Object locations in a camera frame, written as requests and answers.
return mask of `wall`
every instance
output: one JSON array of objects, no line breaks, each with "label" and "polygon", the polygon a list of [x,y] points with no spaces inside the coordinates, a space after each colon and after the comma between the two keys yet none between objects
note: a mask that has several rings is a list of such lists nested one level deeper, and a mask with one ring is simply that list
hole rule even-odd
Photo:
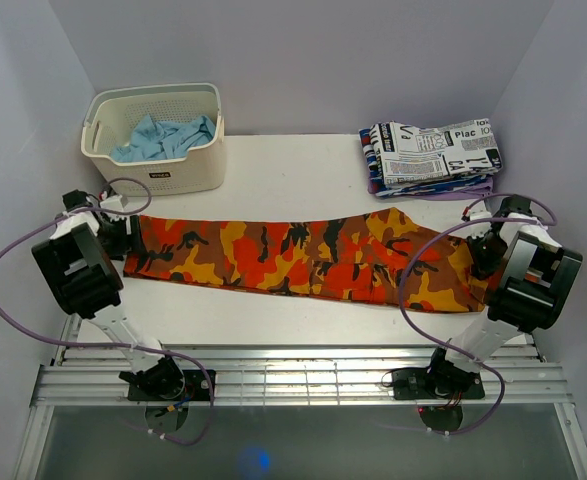
[{"label": "wall", "polygon": [[552,0],[50,0],[98,91],[212,81],[230,133],[490,115]]},{"label": "wall", "polygon": [[492,119],[500,189],[551,205],[554,236],[585,257],[562,317],[536,338],[562,361],[587,440],[587,2],[556,0]]},{"label": "wall", "polygon": [[[45,0],[0,0],[0,248],[60,211],[97,176],[79,132],[94,95]],[[40,332],[58,334],[57,307],[25,247],[0,265],[0,301]],[[52,350],[0,319],[0,479],[11,478],[40,362]]]}]

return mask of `white tabletop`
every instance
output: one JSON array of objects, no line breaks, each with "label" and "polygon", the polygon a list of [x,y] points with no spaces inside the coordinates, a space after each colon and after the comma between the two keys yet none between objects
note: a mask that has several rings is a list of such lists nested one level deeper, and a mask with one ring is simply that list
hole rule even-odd
[{"label": "white tabletop", "polygon": [[[460,223],[466,201],[380,201],[366,191],[367,169],[355,135],[228,137],[228,167],[216,190],[157,197],[148,215],[201,220],[311,221],[389,206],[425,227]],[[131,201],[140,205],[140,199]],[[426,345],[396,308],[282,297],[124,279],[127,315],[166,345],[385,346]],[[478,314],[412,313],[448,339]],[[80,341],[104,341],[83,322]],[[525,343],[524,336],[510,343]]]}]

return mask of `camouflage fabric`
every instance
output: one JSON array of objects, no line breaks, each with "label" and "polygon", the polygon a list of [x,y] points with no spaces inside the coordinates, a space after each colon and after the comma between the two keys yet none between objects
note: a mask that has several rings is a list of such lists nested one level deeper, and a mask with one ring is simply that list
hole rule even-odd
[{"label": "camouflage fabric", "polygon": [[[129,276],[281,295],[398,305],[411,255],[436,232],[389,208],[337,220],[266,223],[141,216],[147,250],[127,258]],[[407,282],[414,310],[474,312],[487,283],[470,275],[464,240],[429,249]]]}]

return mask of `laundry basket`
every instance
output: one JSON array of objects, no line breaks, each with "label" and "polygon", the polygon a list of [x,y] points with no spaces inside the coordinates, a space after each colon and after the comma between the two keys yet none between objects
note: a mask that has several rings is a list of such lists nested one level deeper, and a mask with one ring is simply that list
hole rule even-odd
[{"label": "laundry basket", "polygon": [[[206,145],[191,147],[186,157],[171,160],[118,163],[113,147],[127,145],[131,132],[147,114],[153,120],[187,123],[200,115],[215,123],[215,136]],[[82,153],[106,180],[131,177],[147,185],[154,195],[197,192],[219,187],[226,172],[224,118],[217,88],[210,83],[158,85],[109,90],[89,107],[82,129]],[[117,193],[144,196],[132,182],[116,182]]]}]

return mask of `blue cloth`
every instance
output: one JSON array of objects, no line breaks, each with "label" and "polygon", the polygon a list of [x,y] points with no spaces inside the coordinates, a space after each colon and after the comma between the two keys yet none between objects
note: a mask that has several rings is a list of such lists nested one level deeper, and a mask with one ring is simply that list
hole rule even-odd
[{"label": "blue cloth", "polygon": [[126,147],[115,147],[111,158],[120,163],[186,157],[191,147],[206,145],[215,136],[215,125],[206,115],[189,123],[154,122],[146,115],[131,132]]}]

